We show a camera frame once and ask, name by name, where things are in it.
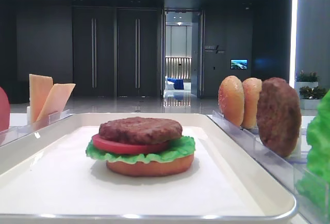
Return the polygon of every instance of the white paper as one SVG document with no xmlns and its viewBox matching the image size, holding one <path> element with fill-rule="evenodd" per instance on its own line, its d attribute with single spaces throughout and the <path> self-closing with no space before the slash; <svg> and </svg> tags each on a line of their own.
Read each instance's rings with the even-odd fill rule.
<svg viewBox="0 0 330 224">
<path fill-rule="evenodd" d="M 184 127 L 196 140 L 192 167 L 160 178 L 118 175 L 86 157 L 97 132 L 81 127 L 0 176 L 0 213 L 255 215 L 197 138 L 207 138 L 201 128 Z"/>
</svg>

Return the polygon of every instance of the door handle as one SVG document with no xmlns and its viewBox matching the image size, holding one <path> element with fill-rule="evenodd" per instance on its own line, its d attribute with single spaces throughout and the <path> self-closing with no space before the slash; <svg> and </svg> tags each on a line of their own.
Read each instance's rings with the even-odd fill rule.
<svg viewBox="0 0 330 224">
<path fill-rule="evenodd" d="M 92 88 L 95 88 L 95 47 L 94 47 L 94 18 L 92 18 Z"/>
<path fill-rule="evenodd" d="M 141 47 L 141 44 L 140 44 L 140 36 L 141 36 L 141 33 L 140 33 L 140 19 L 138 19 L 138 88 L 140 89 L 140 75 L 141 75 L 141 50 L 140 50 L 140 47 Z"/>
<path fill-rule="evenodd" d="M 97 88 L 97 19 L 94 19 L 94 86 Z"/>
<path fill-rule="evenodd" d="M 138 19 L 135 19 L 135 88 L 138 88 Z"/>
</svg>

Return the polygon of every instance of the bottom bun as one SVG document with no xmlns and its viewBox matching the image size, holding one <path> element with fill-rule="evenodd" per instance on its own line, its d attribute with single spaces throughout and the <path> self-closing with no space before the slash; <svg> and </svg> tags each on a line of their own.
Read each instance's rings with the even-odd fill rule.
<svg viewBox="0 0 330 224">
<path fill-rule="evenodd" d="M 131 177 L 162 177 L 187 171 L 193 160 L 194 154 L 191 154 L 168 163 L 159 163 L 156 161 L 151 161 L 148 164 L 143 162 L 136 162 L 135 164 L 107 162 L 107 167 L 113 172 Z"/>
</svg>

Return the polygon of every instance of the tray rim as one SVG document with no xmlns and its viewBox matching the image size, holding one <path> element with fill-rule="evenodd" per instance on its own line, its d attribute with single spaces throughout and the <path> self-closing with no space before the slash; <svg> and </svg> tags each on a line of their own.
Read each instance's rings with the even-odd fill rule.
<svg viewBox="0 0 330 224">
<path fill-rule="evenodd" d="M 205 115 L 205 114 L 196 114 L 196 113 L 78 113 L 78 114 L 71 114 L 69 116 L 64 117 L 61 120 L 58 120 L 54 123 L 50 123 L 47 126 L 42 127 L 40 130 L 43 130 L 45 128 L 51 128 L 53 124 L 59 124 L 60 122 L 67 121 L 69 119 L 75 119 L 79 118 L 79 116 L 84 116 L 84 115 L 106 115 L 106 114 L 112 114 L 112 115 L 128 115 L 128 114 L 134 114 L 134 115 L 142 115 L 142 116 L 147 116 L 147 115 L 180 115 L 180 116 L 203 116 L 207 117 L 209 121 L 211 121 L 213 124 L 215 124 L 221 131 L 223 131 L 233 142 L 236 143 L 236 141 L 230 137 L 230 135 L 223 130 L 213 119 L 212 117 Z M 15 141 L 20 140 L 21 138 L 24 138 L 28 135 L 19 137 Z M 248 154 L 242 147 L 239 146 L 240 149 L 242 149 L 246 154 Z M 272 173 L 270 173 L 265 167 L 263 167 L 257 160 L 252 158 L 258 165 L 260 165 L 263 170 L 265 170 L 269 176 L 272 178 L 276 179 Z M 205 215 L 205 216 L 193 216 L 193 215 L 136 215 L 136 214 L 124 214 L 124 215 L 60 215 L 60 214 L 2 214 L 0 213 L 0 220 L 4 221 L 10 221 L 10 220 L 46 220 L 46 219 L 52 219 L 56 221 L 61 221 L 61 220 L 100 220 L 100 221 L 110 221 L 110 220 L 131 220 L 131 221 L 194 221 L 194 223 L 199 223 L 200 221 L 208 221 L 208 222 L 216 222 L 216 221 L 225 221 L 225 222 L 232 222 L 232 221 L 244 221 L 245 223 L 254 223 L 254 222 L 261 222 L 261 221 L 276 221 L 276 220 L 289 220 L 292 217 L 294 217 L 298 213 L 298 201 L 295 197 L 295 195 L 285 186 L 283 185 L 279 180 L 277 180 L 277 183 L 283 187 L 287 193 L 293 198 L 293 207 L 290 211 L 280 214 L 280 215 L 274 215 L 274 216 L 218 216 L 218 215 Z"/>
</svg>

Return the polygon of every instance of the dark door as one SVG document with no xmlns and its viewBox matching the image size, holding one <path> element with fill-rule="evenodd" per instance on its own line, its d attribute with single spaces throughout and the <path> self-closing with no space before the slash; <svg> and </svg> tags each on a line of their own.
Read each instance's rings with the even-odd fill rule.
<svg viewBox="0 0 330 224">
<path fill-rule="evenodd" d="M 73 11 L 75 96 L 113 96 L 113 15 L 106 8 Z"/>
<path fill-rule="evenodd" d="M 157 11 L 118 11 L 118 96 L 157 96 Z"/>
</svg>

